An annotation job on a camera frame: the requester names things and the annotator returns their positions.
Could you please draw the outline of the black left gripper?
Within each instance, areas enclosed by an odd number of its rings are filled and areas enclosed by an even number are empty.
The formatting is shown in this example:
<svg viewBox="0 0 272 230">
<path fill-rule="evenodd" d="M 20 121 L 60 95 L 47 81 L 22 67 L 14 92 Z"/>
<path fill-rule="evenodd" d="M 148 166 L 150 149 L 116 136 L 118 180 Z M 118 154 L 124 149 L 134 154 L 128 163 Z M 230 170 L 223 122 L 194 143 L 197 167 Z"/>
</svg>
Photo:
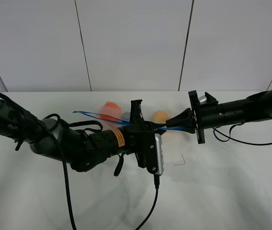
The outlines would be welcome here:
<svg viewBox="0 0 272 230">
<path fill-rule="evenodd" d="M 143 119 L 141 110 L 142 100 L 132 100 L 130 124 L 124 127 L 127 142 L 127 154 L 135 154 L 140 168 L 146 168 L 151 174 L 157 173 L 157 149 L 154 132 L 166 132 L 164 123 L 150 122 Z"/>
</svg>

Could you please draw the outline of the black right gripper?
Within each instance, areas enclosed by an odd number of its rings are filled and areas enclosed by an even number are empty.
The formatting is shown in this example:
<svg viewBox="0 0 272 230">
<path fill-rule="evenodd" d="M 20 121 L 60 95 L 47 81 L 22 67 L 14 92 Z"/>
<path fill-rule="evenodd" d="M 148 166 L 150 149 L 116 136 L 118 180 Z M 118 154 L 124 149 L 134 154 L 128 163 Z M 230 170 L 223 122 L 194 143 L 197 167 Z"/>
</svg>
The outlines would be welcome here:
<svg viewBox="0 0 272 230">
<path fill-rule="evenodd" d="M 179 127 L 180 131 L 195 133 L 195 128 L 193 127 L 194 119 L 198 143 L 204 144 L 204 130 L 214 128 L 222 124 L 222 105 L 215 97 L 207 92 L 205 92 L 207 101 L 204 104 L 200 104 L 197 91 L 190 91 L 188 94 L 192 109 L 187 108 L 179 115 L 166 120 L 166 126 Z"/>
</svg>

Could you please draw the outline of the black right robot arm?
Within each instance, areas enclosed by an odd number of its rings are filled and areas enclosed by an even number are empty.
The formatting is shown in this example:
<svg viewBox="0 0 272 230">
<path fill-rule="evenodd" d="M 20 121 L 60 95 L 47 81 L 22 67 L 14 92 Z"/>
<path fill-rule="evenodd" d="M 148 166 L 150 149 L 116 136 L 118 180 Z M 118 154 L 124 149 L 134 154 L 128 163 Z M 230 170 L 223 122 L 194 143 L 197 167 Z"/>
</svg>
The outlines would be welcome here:
<svg viewBox="0 0 272 230">
<path fill-rule="evenodd" d="M 188 94 L 191 108 L 167 120 L 166 127 L 195 133 L 199 144 L 205 143 L 205 129 L 272 119 L 272 90 L 227 103 L 219 103 L 207 92 L 202 97 L 197 91 Z"/>
</svg>

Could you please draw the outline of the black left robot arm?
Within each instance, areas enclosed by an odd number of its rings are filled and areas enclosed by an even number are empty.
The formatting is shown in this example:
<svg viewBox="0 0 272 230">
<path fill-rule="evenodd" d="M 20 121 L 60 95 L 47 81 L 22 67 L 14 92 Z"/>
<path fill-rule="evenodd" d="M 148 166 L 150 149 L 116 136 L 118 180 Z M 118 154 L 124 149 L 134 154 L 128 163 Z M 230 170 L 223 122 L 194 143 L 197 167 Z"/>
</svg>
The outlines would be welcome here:
<svg viewBox="0 0 272 230">
<path fill-rule="evenodd" d="M 120 160 L 114 172 L 118 175 L 123 156 L 134 154 L 140 168 L 162 175 L 162 133 L 161 125 L 143 119 L 140 100 L 131 102 L 126 126 L 104 130 L 98 121 L 69 124 L 57 114 L 39 120 L 0 93 L 0 135 L 13 139 L 18 145 L 29 143 L 38 155 L 65 160 L 77 172 L 87 172 L 118 155 Z"/>
</svg>

